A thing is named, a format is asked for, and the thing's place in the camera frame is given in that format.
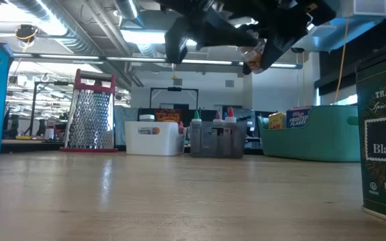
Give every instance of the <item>ceiling light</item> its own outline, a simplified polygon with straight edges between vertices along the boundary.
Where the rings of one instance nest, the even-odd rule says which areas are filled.
[[[131,107],[129,104],[127,103],[120,103],[120,102],[116,102],[114,103],[115,106],[124,106],[124,107]]]
[[[23,54],[23,53],[13,53],[15,58],[32,58],[32,54]]]
[[[44,9],[49,18],[45,21],[35,17],[34,15],[22,11],[14,4],[8,2],[7,4],[0,4],[0,21],[2,22],[20,22],[37,25],[40,29],[48,35],[64,35],[68,32],[66,27],[59,21],[59,19],[48,9],[42,0],[36,2]]]
[[[112,61],[130,61],[130,62],[166,63],[166,60],[164,58],[107,57],[107,60],[112,60]]]
[[[18,112],[16,114],[21,115],[21,116],[30,116],[30,114],[24,113],[24,112]]]
[[[239,62],[239,65],[240,66],[243,66],[244,63],[243,62]],[[274,63],[271,65],[270,68],[297,68],[298,65],[297,64],[280,64],[280,63]]]
[[[61,74],[75,74],[77,69],[81,69],[89,72],[102,73],[99,69],[91,66],[90,64],[63,64],[63,63],[46,63],[46,62],[28,62],[22,61],[21,63],[14,61],[10,67],[10,73],[34,73],[38,74],[38,81],[41,81],[43,74],[48,73],[47,76],[52,78],[59,78]]]
[[[41,58],[65,59],[65,60],[99,60],[98,56],[75,56],[58,54],[40,54]]]
[[[231,61],[218,61],[218,60],[183,60],[183,64],[220,64],[231,65]]]
[[[49,16],[45,21],[38,22],[38,27],[45,31],[48,35],[58,35],[62,36],[68,32],[66,27],[62,24],[61,21],[48,9],[47,5],[42,2],[42,0],[36,0],[36,2],[46,11]]]
[[[134,44],[165,44],[165,32],[163,31],[131,31],[121,30],[126,42]],[[187,46],[196,46],[196,42],[189,39]]]
[[[131,6],[131,11],[133,16],[138,17],[138,11],[135,4],[133,3],[133,0],[127,0],[127,1],[129,2],[129,6]]]
[[[238,27],[240,27],[240,26],[242,26],[242,25],[251,25],[251,24],[254,24],[254,25],[256,25],[256,24],[258,24],[259,22],[258,21],[255,21],[253,18],[251,18],[251,20],[250,20],[250,22],[249,23],[242,23],[242,24],[236,24],[234,27],[235,28],[238,28]]]
[[[311,23],[306,28],[308,29],[308,31],[311,31],[311,29],[313,29],[314,27],[315,27],[315,25],[313,23]]]
[[[7,98],[5,101],[12,102],[12,103],[24,103],[24,104],[30,104],[33,102],[33,100],[12,100],[9,98]],[[36,100],[36,104],[71,104],[71,102],[62,101],[62,100]]]
[[[73,60],[73,64],[104,64],[103,61]]]
[[[61,92],[51,92],[50,95],[56,96],[58,98],[64,98],[65,94],[62,94]]]

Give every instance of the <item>table surface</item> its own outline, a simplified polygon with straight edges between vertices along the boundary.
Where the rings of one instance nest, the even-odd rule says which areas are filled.
[[[0,241],[367,240],[359,163],[58,151],[0,161]]]

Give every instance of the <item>ceiling pipe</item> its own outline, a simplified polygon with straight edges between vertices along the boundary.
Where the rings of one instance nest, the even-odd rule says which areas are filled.
[[[58,39],[57,41],[76,55],[103,56],[104,52],[93,42],[78,22],[67,12],[67,10],[55,0],[10,0],[17,8],[30,13],[38,19],[49,22],[59,21],[66,28],[64,37],[72,39]],[[117,76],[118,85],[130,90],[131,80],[128,74],[122,73],[117,68],[106,62],[97,66],[103,72],[114,73]]]
[[[123,51],[122,54],[131,55],[131,52],[129,51],[129,46],[127,45],[127,42],[121,35],[121,32],[114,26],[114,23],[111,21],[111,19],[108,17],[108,15],[105,13],[102,6],[96,1],[96,0],[81,0],[83,5],[92,13],[92,17],[94,20],[98,23],[99,27],[105,32],[105,34],[108,36],[108,38],[111,40],[111,42],[117,47],[122,48]],[[105,25],[99,16],[94,12],[96,11],[102,19],[105,21],[107,25]],[[134,74],[131,71],[131,63],[125,63],[125,73],[129,73],[129,79],[131,82],[135,83],[139,87],[144,87],[143,83],[139,81],[137,78],[134,78]]]
[[[142,23],[139,17],[139,4],[136,0],[115,0],[115,5],[123,19],[131,21],[133,19],[137,19],[140,23]],[[157,58],[162,56],[162,54],[157,52],[154,44],[137,44],[137,46],[138,50],[144,57]]]
[[[89,2],[87,0],[81,0],[81,3],[89,11],[89,13],[92,15],[93,19],[96,21],[96,23],[99,25],[99,27],[101,27],[101,29],[104,31],[105,35],[110,39],[111,43],[113,43],[113,45],[117,48],[117,50],[123,55],[130,55],[127,53],[125,48],[121,45],[121,42],[117,41],[117,39],[115,39],[114,36],[110,33],[108,28],[105,26],[105,24],[99,18],[99,16],[94,12],[94,10],[93,10],[92,6],[90,6]]]
[[[113,21],[108,17],[108,15],[105,13],[104,9],[102,8],[101,4],[99,4],[96,0],[88,0],[90,4],[92,5],[93,9],[102,17],[104,22],[107,24],[108,28],[113,32],[114,36],[119,40],[119,43],[123,46],[123,48],[127,51],[127,55],[131,55],[132,53],[129,51],[129,45],[121,35],[121,32],[119,29],[117,29],[114,26]]]

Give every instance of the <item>box grater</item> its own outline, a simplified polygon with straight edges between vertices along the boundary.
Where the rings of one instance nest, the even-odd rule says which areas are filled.
[[[81,80],[94,80],[94,85]],[[110,82],[110,87],[102,86]],[[115,75],[77,70],[61,151],[113,152]]]

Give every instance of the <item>teal plastic bin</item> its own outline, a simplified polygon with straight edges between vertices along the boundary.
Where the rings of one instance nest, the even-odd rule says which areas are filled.
[[[265,155],[308,161],[360,161],[356,106],[316,106],[302,128],[269,130],[269,120],[258,118]]]

